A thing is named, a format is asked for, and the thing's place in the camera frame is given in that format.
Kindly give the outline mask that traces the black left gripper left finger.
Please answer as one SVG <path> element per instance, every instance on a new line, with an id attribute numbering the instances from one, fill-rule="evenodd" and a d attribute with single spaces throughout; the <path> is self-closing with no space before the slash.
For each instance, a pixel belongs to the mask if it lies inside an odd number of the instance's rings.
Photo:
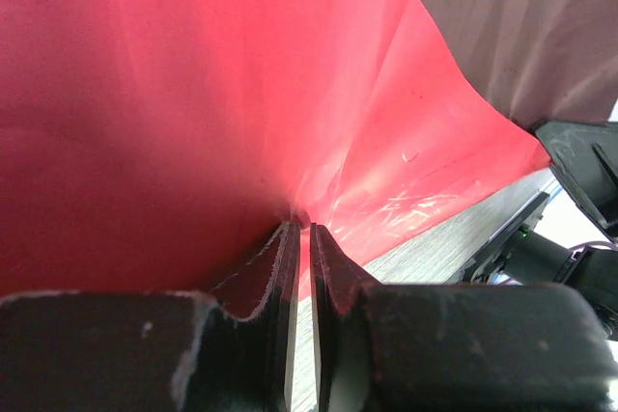
<path id="1" fill-rule="evenodd" d="M 300 229 L 211 292 L 41 290 L 1 300 L 5 411 L 287 411 Z"/>

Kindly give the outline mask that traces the dark red wrapping paper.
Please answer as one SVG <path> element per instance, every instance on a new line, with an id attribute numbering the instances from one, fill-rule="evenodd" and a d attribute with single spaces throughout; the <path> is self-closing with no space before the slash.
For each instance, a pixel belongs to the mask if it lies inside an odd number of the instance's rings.
<path id="1" fill-rule="evenodd" d="M 617 0 L 1 0 L 1 290 L 209 288 L 280 222 L 360 263 L 617 97 Z"/>

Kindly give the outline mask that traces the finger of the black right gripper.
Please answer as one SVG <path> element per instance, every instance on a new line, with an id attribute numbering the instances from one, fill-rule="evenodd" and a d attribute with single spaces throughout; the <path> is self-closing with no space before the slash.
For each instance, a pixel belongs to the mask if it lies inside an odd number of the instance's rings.
<path id="1" fill-rule="evenodd" d="M 580 211 L 602 232 L 617 230 L 617 123 L 546 120 L 531 129 L 550 169 Z"/>

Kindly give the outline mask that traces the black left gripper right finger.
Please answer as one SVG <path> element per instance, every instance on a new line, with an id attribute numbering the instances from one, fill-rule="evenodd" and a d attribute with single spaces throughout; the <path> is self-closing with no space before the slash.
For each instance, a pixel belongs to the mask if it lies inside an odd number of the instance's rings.
<path id="1" fill-rule="evenodd" d="M 613 411 L 617 365 L 575 290 L 388 285 L 310 230 L 322 411 Z"/>

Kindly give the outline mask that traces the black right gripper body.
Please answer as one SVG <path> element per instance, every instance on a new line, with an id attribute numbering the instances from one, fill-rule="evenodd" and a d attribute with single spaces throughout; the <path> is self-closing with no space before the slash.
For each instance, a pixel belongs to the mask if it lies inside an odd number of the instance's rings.
<path id="1" fill-rule="evenodd" d="M 465 283 L 489 284 L 505 274 L 522 285 L 561 284 L 577 290 L 610 340 L 617 338 L 617 247 L 613 243 L 565 248 L 534 231 L 549 194 L 538 194 L 463 265 Z"/>

